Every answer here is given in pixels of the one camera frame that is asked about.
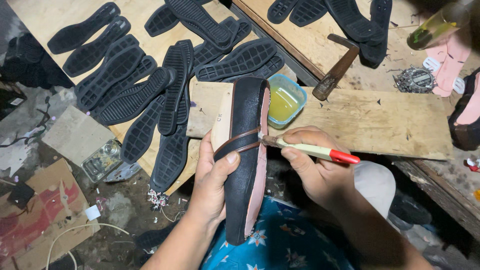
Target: paintbrush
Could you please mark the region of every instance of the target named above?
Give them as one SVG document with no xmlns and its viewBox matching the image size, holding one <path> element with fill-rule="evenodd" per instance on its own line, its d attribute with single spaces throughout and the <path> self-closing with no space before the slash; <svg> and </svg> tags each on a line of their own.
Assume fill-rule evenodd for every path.
<svg viewBox="0 0 480 270">
<path fill-rule="evenodd" d="M 258 137 L 260 139 L 260 142 L 266 146 L 273 146 L 278 148 L 285 148 L 287 146 L 290 146 L 302 151 L 307 155 L 321 158 L 324 160 L 336 161 L 341 163 L 357 164 L 360 162 L 359 157 L 355 157 L 350 154 L 337 151 L 334 149 L 326 148 L 326 147 L 307 145 L 307 144 L 291 145 L 286 143 L 282 138 L 263 135 L 263 133 L 261 132 L 258 134 Z"/>
</svg>

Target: hand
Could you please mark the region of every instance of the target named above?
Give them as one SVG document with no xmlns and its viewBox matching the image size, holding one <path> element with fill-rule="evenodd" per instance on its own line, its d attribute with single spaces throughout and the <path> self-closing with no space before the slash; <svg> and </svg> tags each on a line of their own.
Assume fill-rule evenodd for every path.
<svg viewBox="0 0 480 270">
<path fill-rule="evenodd" d="M 205 225 L 216 226 L 226 217 L 223 184 L 239 166 L 240 154 L 233 151 L 214 162 L 211 132 L 200 142 L 195 183 L 187 214 L 194 215 L 197 221 Z"/>
<path fill-rule="evenodd" d="M 350 153 L 338 144 L 329 134 L 315 126 L 299 127 L 288 130 L 283 140 L 289 144 L 309 144 L 327 147 Z M 284 156 L 302 180 L 303 189 L 308 197 L 321 207 L 332 210 L 339 200 L 355 196 L 353 165 L 323 159 L 313 160 L 293 147 L 282 149 Z"/>
</svg>

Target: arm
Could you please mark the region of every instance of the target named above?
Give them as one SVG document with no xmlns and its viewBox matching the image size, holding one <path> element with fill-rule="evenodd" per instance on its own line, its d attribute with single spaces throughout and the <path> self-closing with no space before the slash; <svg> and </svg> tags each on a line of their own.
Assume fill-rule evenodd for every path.
<svg viewBox="0 0 480 270">
<path fill-rule="evenodd" d="M 330 135 L 308 126 L 287 131 L 289 144 L 311 144 L 350 153 Z M 299 174 L 308 197 L 330 211 L 365 263 L 385 269 L 429 269 L 432 267 L 355 189 L 353 165 L 317 159 L 292 147 L 282 149 Z"/>
<path fill-rule="evenodd" d="M 142 270 L 199 268 L 218 225 L 226 216 L 223 184 L 239 164 L 237 152 L 214 162 L 210 132 L 205 135 L 200 143 L 189 208 Z"/>
</svg>

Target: pink fabric piece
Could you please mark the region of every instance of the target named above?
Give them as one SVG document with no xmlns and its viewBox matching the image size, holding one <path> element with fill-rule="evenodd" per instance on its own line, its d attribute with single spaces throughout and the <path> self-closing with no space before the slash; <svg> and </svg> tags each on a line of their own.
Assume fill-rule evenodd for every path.
<svg viewBox="0 0 480 270">
<path fill-rule="evenodd" d="M 270 105 L 270 90 L 265 88 L 264 102 L 262 104 L 262 114 L 260 116 L 261 132 L 264 135 L 268 135 L 267 117 L 268 107 Z M 249 235 L 252 231 L 255 221 L 257 221 L 258 212 L 260 212 L 260 206 L 262 206 L 262 200 L 265 192 L 265 178 L 267 174 L 267 147 L 260 144 L 258 149 L 257 158 L 257 174 L 255 175 L 255 183 L 253 183 L 252 196 L 248 204 L 247 221 L 245 222 L 245 235 Z"/>
<path fill-rule="evenodd" d="M 427 55 L 429 57 L 432 57 L 433 59 L 437 60 L 440 63 L 440 68 L 442 67 L 442 63 L 445 61 L 445 58 L 447 57 L 447 40 L 441 40 L 437 46 L 435 47 L 429 47 L 426 48 L 425 51 L 427 52 Z M 437 78 L 437 74 L 440 71 L 440 68 L 432 72 L 432 75 Z"/>
<path fill-rule="evenodd" d="M 453 82 L 460 74 L 463 63 L 467 60 L 471 51 L 470 36 L 462 40 L 461 35 L 469 35 L 467 31 L 458 30 L 447 40 L 447 57 L 438 70 L 436 81 L 438 86 L 433 89 L 433 93 L 445 98 L 453 90 Z"/>
<path fill-rule="evenodd" d="M 457 124 L 468 125 L 475 122 L 480 117 L 480 91 L 477 91 L 480 85 L 480 73 L 475 76 L 475 92 L 466 105 L 463 112 L 456 119 Z"/>
</svg>

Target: white plastic buckle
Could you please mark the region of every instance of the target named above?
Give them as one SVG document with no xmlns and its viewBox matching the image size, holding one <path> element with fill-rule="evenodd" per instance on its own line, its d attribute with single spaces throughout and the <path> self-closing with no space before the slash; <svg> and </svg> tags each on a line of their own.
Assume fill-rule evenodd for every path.
<svg viewBox="0 0 480 270">
<path fill-rule="evenodd" d="M 453 81 L 453 90 L 459 94 L 463 94 L 465 92 L 465 82 L 462 78 L 455 78 Z"/>
<path fill-rule="evenodd" d="M 435 72 L 440 68 L 441 64 L 437 60 L 435 60 L 435 58 L 427 57 L 423 61 L 423 66 L 426 69 L 429 69 L 430 71 Z"/>
</svg>

